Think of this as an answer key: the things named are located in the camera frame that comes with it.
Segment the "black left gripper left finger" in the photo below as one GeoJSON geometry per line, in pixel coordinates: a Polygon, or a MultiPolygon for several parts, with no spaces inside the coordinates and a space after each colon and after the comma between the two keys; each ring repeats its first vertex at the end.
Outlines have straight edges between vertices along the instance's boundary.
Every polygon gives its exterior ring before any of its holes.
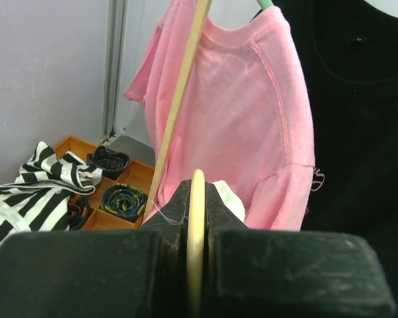
{"type": "Polygon", "coordinates": [[[190,184],[139,229],[23,233],[0,247],[0,317],[184,317],[190,184]]]}

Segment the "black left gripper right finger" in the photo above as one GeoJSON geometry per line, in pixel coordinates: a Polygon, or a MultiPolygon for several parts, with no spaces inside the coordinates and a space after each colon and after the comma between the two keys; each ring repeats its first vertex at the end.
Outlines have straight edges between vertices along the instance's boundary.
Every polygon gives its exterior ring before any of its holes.
{"type": "Polygon", "coordinates": [[[247,228],[206,185],[206,317],[393,317],[377,254],[354,235],[247,228]]]}

